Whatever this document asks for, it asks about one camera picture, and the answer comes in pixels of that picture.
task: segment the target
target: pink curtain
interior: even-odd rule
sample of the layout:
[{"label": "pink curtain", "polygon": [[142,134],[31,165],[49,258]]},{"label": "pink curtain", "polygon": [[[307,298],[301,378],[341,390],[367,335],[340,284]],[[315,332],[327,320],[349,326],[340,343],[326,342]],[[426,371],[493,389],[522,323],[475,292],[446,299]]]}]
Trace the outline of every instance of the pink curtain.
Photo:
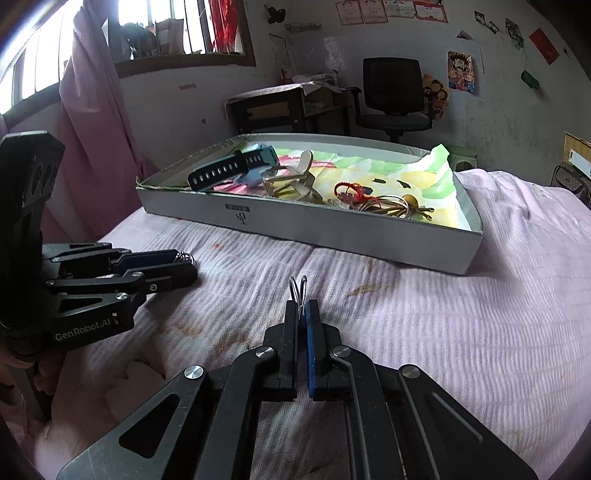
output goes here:
[{"label": "pink curtain", "polygon": [[[75,235],[66,233],[57,205],[50,205],[43,222],[46,238],[65,233],[74,241],[94,241],[104,236],[141,206],[136,178],[157,171],[138,151],[101,29],[112,5],[85,0],[74,18],[72,59],[60,84],[59,140],[66,152],[59,176],[67,189],[64,201],[69,197],[72,203],[68,216],[76,215],[79,224]],[[72,238],[80,235],[86,238]]]}]

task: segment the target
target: wire basket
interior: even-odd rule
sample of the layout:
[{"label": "wire basket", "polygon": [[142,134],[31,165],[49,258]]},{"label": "wire basket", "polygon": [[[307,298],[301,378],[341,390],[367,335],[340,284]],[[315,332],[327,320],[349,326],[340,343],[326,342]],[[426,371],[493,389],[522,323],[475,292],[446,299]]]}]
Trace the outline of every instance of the wire basket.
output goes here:
[{"label": "wire basket", "polygon": [[554,169],[551,187],[561,187],[573,193],[587,208],[591,208],[591,180],[574,165],[562,162]]}]

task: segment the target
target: window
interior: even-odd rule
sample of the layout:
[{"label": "window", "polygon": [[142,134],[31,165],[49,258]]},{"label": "window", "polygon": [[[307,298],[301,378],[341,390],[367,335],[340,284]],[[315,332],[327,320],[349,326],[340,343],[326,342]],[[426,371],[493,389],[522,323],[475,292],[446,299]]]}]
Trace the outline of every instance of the window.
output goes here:
[{"label": "window", "polygon": [[72,56],[74,16],[82,0],[68,0],[27,41],[0,82],[0,114],[58,84]]},{"label": "window", "polygon": [[122,51],[117,44],[111,53],[122,59],[116,65],[120,77],[199,65],[254,66],[243,0],[119,0],[118,5],[124,42]]},{"label": "window", "polygon": [[[82,1],[64,2],[0,72],[0,115],[8,113],[7,122],[59,98]],[[120,77],[202,65],[255,66],[243,0],[118,0],[118,16],[103,31],[107,39],[122,38],[108,42]]]}]

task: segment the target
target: metal screw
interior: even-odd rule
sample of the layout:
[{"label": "metal screw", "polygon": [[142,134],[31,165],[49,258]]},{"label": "metal screw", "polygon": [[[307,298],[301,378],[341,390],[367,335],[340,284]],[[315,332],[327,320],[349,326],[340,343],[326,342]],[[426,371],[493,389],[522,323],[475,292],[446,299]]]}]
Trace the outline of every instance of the metal screw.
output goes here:
[{"label": "metal screw", "polygon": [[407,365],[402,369],[402,374],[406,378],[418,378],[418,376],[421,374],[421,371],[414,365]]},{"label": "metal screw", "polygon": [[275,355],[275,351],[273,350],[273,347],[260,346],[256,349],[255,355],[258,358],[271,358],[273,355]]},{"label": "metal screw", "polygon": [[346,345],[339,345],[333,348],[333,355],[337,358],[347,358],[351,354],[351,348]]},{"label": "metal screw", "polygon": [[189,380],[197,380],[203,376],[203,367],[200,365],[191,365],[185,368],[185,377]]}]

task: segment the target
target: blanket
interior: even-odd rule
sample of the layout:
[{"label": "blanket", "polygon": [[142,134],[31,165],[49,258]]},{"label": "blanket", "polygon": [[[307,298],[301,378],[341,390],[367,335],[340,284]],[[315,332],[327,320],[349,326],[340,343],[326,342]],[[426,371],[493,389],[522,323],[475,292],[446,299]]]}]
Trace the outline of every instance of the blanket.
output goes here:
[{"label": "blanket", "polygon": [[[344,343],[388,367],[419,365],[547,480],[591,419],[591,212],[570,192],[507,173],[458,178],[484,231],[464,277],[132,214],[104,240],[187,251],[200,280],[150,297],[133,330],[68,355],[53,419],[35,437],[37,468],[53,480],[187,365],[221,367],[260,345],[282,321],[289,277],[305,274]],[[303,390],[263,405],[253,478],[348,472],[340,405]]]}]

